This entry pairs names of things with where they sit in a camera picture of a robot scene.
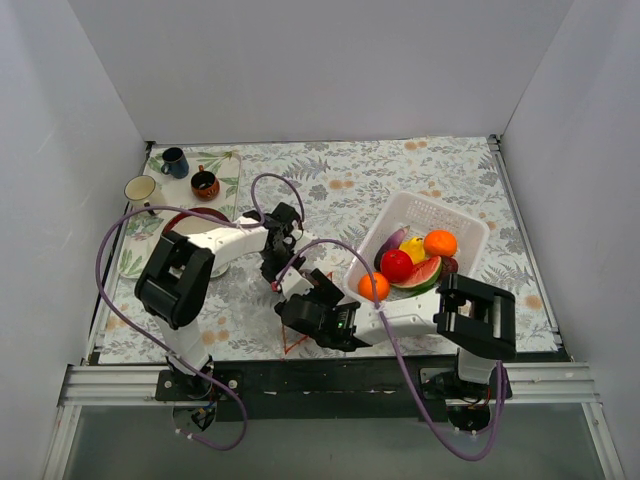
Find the purple fake eggplant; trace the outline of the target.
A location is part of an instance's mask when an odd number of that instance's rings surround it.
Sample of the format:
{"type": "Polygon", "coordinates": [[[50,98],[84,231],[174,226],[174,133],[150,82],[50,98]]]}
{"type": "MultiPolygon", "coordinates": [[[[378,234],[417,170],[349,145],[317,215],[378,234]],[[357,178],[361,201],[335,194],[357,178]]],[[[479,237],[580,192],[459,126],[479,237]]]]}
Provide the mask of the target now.
{"type": "Polygon", "coordinates": [[[375,258],[374,258],[374,268],[377,271],[381,270],[381,261],[382,261],[382,258],[384,256],[384,254],[386,252],[388,252],[389,250],[398,249],[399,246],[402,244],[402,242],[405,240],[405,238],[408,235],[409,231],[410,231],[410,227],[409,226],[404,226],[402,228],[399,228],[393,234],[391,234],[387,238],[387,240],[381,245],[381,247],[378,249],[378,252],[376,253],[375,258]]]}

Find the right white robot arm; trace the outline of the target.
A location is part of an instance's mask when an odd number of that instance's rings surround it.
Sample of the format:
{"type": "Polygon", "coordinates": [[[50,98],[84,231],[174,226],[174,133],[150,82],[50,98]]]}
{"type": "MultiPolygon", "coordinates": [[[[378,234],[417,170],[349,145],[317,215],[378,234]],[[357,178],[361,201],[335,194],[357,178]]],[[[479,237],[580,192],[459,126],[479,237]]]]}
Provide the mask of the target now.
{"type": "Polygon", "coordinates": [[[489,384],[493,364],[516,356],[515,297],[512,293],[457,273],[440,286],[376,307],[370,301],[345,303],[344,294],[319,270],[311,283],[285,275],[284,300],[276,304],[281,323],[320,347],[353,352],[389,339],[437,334],[458,346],[454,389],[475,397],[489,384]]]}

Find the fake watermelon slice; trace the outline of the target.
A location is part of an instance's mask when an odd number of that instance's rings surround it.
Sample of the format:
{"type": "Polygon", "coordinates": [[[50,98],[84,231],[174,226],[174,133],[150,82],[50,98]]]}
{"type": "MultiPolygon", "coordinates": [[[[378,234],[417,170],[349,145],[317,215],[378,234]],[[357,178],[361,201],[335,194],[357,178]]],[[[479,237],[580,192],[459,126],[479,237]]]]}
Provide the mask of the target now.
{"type": "Polygon", "coordinates": [[[431,257],[413,266],[409,277],[395,283],[394,287],[402,290],[428,290],[439,279],[443,262],[440,256],[431,257]]]}

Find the red fake apple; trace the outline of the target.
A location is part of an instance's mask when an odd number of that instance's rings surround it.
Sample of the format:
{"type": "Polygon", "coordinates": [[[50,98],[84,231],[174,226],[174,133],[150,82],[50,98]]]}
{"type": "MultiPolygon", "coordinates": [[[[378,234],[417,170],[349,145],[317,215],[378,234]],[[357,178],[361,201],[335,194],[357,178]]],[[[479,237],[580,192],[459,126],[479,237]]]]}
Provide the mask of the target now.
{"type": "Polygon", "coordinates": [[[405,282],[412,273],[411,257],[399,249],[389,250],[380,260],[380,272],[392,284],[405,282]]]}

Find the orange fake mandarin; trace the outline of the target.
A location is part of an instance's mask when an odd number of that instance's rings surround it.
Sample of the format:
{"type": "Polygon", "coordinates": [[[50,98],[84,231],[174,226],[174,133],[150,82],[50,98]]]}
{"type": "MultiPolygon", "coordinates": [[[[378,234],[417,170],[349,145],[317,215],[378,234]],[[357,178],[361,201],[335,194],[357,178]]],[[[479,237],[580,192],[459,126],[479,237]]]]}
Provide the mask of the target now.
{"type": "Polygon", "coordinates": [[[425,254],[429,257],[453,257],[458,250],[456,237],[446,230],[433,230],[423,239],[425,254]]]}

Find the clear zip top bag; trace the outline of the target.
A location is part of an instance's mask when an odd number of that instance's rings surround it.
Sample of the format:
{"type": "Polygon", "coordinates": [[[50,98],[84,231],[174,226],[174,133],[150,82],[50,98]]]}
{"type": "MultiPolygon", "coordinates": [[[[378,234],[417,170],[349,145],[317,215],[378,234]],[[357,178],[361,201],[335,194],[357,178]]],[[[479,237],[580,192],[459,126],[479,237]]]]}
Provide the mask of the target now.
{"type": "Polygon", "coordinates": [[[273,292],[259,270],[261,258],[249,255],[230,264],[224,276],[227,332],[219,339],[220,358],[226,360],[284,360],[342,358],[337,350],[322,348],[303,334],[284,326],[275,306],[282,296],[273,292]]]}

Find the yellow fake lemon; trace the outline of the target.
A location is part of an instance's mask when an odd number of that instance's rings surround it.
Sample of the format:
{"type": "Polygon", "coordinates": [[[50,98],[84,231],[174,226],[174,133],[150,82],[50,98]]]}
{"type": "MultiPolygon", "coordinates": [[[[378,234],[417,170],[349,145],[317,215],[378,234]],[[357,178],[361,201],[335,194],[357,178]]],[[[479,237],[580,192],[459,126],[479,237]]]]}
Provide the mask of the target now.
{"type": "Polygon", "coordinates": [[[399,249],[410,257],[414,265],[425,261],[427,258],[427,254],[424,250],[424,240],[422,237],[412,237],[403,241],[400,244],[399,249]]]}

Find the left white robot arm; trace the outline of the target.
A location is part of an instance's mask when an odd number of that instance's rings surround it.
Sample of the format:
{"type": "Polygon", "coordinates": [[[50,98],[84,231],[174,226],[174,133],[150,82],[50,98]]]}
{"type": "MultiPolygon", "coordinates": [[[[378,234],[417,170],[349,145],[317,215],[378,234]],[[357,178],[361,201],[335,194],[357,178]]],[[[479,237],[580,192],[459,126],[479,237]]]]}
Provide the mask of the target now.
{"type": "Polygon", "coordinates": [[[262,277],[274,282],[294,255],[293,232],[302,227],[302,220],[293,207],[281,202],[265,216],[263,226],[250,231],[247,241],[241,240],[241,231],[233,227],[216,229],[204,246],[175,231],[160,237],[134,294],[160,327],[163,343],[169,348],[166,358],[172,382],[188,398],[203,399],[213,386],[213,377],[206,370],[212,358],[197,321],[212,272],[244,255],[258,253],[262,277]]]}

